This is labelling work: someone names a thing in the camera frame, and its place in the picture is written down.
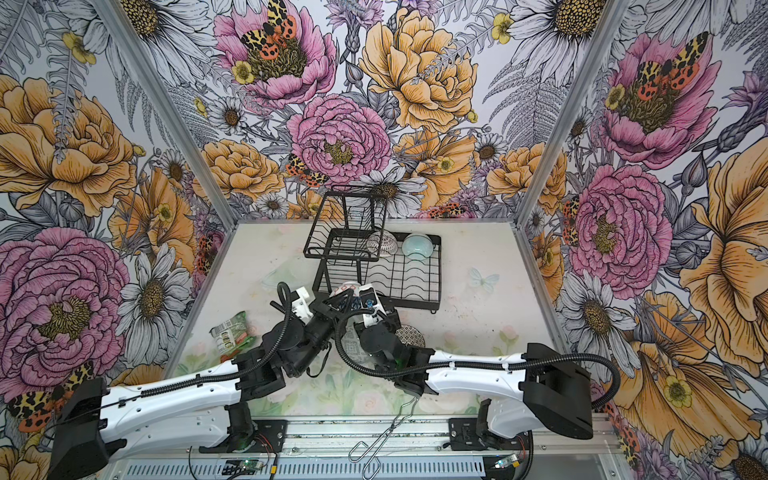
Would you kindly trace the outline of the blue triangle pattern bowl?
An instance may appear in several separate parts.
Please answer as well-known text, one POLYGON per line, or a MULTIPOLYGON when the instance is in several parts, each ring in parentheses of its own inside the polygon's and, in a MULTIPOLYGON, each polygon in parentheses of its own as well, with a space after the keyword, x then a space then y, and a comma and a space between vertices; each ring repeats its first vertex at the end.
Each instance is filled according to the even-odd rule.
POLYGON ((343 312, 371 310, 385 312, 384 305, 375 288, 370 284, 351 286, 343 291, 345 298, 343 312))

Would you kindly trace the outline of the white lattice pattern bowl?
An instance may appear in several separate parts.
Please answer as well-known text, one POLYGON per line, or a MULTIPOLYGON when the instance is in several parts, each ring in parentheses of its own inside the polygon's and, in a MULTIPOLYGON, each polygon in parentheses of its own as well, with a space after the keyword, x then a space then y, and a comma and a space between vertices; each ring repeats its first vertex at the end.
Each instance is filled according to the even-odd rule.
POLYGON ((364 250, 371 256, 388 258, 397 253, 398 241, 391 232, 379 230, 366 239, 364 250))

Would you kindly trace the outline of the mint green bowl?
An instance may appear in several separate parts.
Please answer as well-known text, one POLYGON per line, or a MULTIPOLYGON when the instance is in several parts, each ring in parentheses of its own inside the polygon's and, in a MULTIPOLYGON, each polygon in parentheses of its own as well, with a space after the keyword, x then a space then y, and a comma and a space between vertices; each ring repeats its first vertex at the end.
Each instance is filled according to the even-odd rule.
POLYGON ((434 244, 426 234, 411 233, 402 241, 401 251, 408 259, 424 261, 433 254, 434 244))

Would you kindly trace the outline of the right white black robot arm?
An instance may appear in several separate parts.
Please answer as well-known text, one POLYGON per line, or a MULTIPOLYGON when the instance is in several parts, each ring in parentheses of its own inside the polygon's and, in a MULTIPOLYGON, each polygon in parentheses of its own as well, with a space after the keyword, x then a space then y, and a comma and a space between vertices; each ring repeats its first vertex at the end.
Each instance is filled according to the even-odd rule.
POLYGON ((599 354, 561 354, 530 343, 522 353, 482 357, 406 344, 396 334, 397 310, 370 286, 340 291, 324 304, 335 324, 335 347, 350 369, 414 397, 481 397, 478 427, 486 441, 539 428, 590 440, 593 412, 621 386, 619 368, 599 354))

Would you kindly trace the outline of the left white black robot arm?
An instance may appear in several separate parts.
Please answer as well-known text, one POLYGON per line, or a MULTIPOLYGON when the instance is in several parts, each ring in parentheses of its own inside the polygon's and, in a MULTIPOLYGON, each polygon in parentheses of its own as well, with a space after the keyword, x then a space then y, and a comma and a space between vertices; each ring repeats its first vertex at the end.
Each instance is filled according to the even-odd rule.
POLYGON ((142 385, 110 387, 101 377, 83 383, 54 423, 49 478, 83 479, 113 459, 171 447, 248 447, 256 435, 249 401, 306 374, 329 348, 336 315, 355 303, 351 291, 306 302, 284 283, 278 295, 282 321, 231 360, 142 385))

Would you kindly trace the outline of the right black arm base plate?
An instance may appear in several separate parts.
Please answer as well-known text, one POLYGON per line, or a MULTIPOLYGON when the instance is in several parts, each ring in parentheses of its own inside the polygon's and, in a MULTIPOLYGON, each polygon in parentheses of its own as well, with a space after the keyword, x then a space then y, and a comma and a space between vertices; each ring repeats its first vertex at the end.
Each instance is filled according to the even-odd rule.
POLYGON ((530 451, 531 436, 518 434, 511 439, 500 437, 478 426, 476 417, 453 417, 448 419, 448 443, 452 451, 530 451))

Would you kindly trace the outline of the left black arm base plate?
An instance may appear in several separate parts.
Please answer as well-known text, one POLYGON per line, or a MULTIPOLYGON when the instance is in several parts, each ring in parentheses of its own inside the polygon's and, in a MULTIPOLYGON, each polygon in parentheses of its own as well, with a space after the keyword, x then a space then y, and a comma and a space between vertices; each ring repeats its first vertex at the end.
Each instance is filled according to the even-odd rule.
POLYGON ((228 435, 213 447, 198 447, 204 454, 214 453, 281 453, 287 436, 288 421, 256 419, 230 426, 228 435))

